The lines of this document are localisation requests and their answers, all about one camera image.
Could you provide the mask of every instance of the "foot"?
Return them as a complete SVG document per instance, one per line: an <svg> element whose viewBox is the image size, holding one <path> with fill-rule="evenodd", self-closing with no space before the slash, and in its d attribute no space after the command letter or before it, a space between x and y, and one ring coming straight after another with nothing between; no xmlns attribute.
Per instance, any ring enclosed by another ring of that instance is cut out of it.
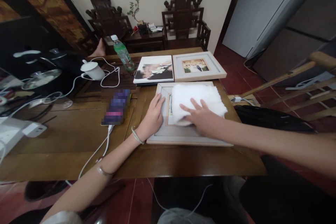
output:
<svg viewBox="0 0 336 224"><path fill-rule="evenodd" d="M105 56L105 55L106 55L105 45L104 45L103 39L101 38L99 40L99 44L97 46L97 49L93 52L92 56L101 57L101 56Z"/></svg>

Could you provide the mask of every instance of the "white towel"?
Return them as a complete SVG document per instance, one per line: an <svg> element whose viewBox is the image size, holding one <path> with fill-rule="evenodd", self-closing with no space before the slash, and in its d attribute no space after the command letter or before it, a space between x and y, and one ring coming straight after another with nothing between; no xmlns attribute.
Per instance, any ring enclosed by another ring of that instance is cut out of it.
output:
<svg viewBox="0 0 336 224"><path fill-rule="evenodd" d="M180 107L180 104L183 104L190 109L195 109L190 101L191 98L194 98L199 105L201 105L201 99L204 100L208 108L220 117L223 117L228 111L222 103L221 96L215 86L178 84L172 88L171 93L173 121L174 124L179 126L188 126L191 124L191 122L183 119L183 117L190 115L190 113Z"/></svg>

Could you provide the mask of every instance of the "human hand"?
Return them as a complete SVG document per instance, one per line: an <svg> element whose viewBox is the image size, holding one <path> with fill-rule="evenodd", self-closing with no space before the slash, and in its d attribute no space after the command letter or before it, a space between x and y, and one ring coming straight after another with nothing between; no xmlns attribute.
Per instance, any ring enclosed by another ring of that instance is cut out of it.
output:
<svg viewBox="0 0 336 224"><path fill-rule="evenodd" d="M184 119L193 123L196 126L197 131L202 135L221 139L222 133L220 125L223 124L223 120L225 119L212 112L204 100L201 100L202 106L200 106L193 98L191 98L190 101L194 105L195 110L180 104L181 109L191 114L185 116Z"/></svg>
<svg viewBox="0 0 336 224"><path fill-rule="evenodd" d="M157 93L149 104L147 113L140 123L139 127L135 130L136 134L141 141L147 140L151 135L155 134L162 124L163 118L161 107L165 100L163 97L160 100L161 94Z"/></svg>

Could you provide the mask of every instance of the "framed photo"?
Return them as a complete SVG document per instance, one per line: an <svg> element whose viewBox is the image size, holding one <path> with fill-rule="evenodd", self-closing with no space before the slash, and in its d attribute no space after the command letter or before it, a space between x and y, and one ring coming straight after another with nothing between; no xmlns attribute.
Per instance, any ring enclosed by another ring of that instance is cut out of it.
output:
<svg viewBox="0 0 336 224"><path fill-rule="evenodd" d="M173 55L175 82L204 81L226 77L211 52Z"/></svg>
<svg viewBox="0 0 336 224"><path fill-rule="evenodd" d="M162 105L163 123L158 132L148 138L148 144L166 144L166 145L203 145L203 146L233 146L221 140L207 138L196 131L194 125L176 126L173 122L172 111L172 88L174 85L183 83L158 83L157 93L161 93L161 98L165 97ZM210 85L212 82L191 82L188 85Z"/></svg>
<svg viewBox="0 0 336 224"><path fill-rule="evenodd" d="M171 55L142 57L134 73L134 84L173 82L174 71Z"/></svg>

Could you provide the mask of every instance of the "plastic water bottle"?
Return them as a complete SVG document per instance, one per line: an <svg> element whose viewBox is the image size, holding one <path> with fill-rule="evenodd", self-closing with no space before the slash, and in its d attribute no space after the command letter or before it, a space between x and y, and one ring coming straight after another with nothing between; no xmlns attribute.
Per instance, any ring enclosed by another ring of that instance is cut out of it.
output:
<svg viewBox="0 0 336 224"><path fill-rule="evenodd" d="M135 70L135 65L131 60L131 57L126 49L126 46L118 40L117 35L112 35L111 39L113 40L113 47L115 52L118 54L119 58L121 59L122 64L126 68L128 72L132 72Z"/></svg>

